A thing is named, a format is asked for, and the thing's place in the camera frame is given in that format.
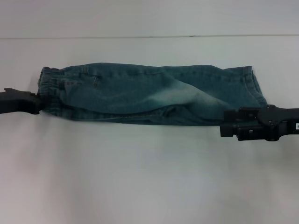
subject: jeans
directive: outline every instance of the jeans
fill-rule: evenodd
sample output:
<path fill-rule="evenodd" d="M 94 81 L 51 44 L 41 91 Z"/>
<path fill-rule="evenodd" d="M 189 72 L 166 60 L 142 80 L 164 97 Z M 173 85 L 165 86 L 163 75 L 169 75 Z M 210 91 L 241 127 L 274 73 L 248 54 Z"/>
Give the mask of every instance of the jeans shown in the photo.
<path fill-rule="evenodd" d="M 210 126 L 223 123 L 225 110 L 267 104 L 252 67 L 45 67 L 38 86 L 45 112 L 81 121 Z"/>

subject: white wall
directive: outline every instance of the white wall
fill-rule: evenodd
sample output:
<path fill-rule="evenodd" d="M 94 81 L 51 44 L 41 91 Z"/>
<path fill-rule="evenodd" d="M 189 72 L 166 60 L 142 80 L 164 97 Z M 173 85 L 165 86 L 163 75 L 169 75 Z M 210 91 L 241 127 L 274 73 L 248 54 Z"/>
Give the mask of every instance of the white wall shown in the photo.
<path fill-rule="evenodd" d="M 298 2 L 0 3 L 0 89 L 37 91 L 43 66 L 254 66 L 269 103 L 298 107 Z M 217 127 L 0 115 L 0 224 L 294 224 L 299 139 L 238 142 Z"/>

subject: black clamp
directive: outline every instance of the black clamp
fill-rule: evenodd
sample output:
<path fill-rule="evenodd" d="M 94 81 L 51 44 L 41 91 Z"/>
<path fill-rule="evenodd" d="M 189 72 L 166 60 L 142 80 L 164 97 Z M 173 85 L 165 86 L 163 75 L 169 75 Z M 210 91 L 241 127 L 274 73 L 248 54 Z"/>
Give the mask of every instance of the black clamp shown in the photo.
<path fill-rule="evenodd" d="M 44 108 L 43 101 L 35 93 L 5 88 L 0 92 L 0 113 L 27 112 L 39 114 Z"/>
<path fill-rule="evenodd" d="M 283 109 L 275 105 L 261 108 L 241 107 L 239 111 L 226 111 L 225 122 L 257 121 L 256 125 L 220 126 L 221 137 L 237 136 L 239 141 L 277 141 L 281 136 L 299 134 L 299 109 Z"/>

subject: white surface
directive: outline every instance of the white surface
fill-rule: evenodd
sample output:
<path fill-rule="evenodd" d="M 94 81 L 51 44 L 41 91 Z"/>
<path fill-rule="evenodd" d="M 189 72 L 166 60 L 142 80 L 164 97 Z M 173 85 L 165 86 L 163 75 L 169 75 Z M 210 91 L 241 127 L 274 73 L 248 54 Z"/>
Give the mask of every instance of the white surface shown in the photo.
<path fill-rule="evenodd" d="M 298 34 L 298 0 L 1 0 L 0 38 Z"/>
<path fill-rule="evenodd" d="M 270 103 L 296 107 L 299 38 L 0 40 L 0 89 L 43 66 L 254 66 Z M 299 138 L 238 142 L 217 127 L 0 115 L 1 224 L 295 224 Z"/>

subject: folded jeans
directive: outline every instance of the folded jeans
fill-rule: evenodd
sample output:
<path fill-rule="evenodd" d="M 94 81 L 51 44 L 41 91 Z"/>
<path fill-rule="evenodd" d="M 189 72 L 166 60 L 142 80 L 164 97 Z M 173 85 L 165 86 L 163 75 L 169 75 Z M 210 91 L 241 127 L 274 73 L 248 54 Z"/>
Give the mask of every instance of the folded jeans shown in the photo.
<path fill-rule="evenodd" d="M 72 120 L 210 126 L 225 110 L 267 104 L 252 67 L 150 67 L 94 63 L 43 68 L 45 112 Z"/>

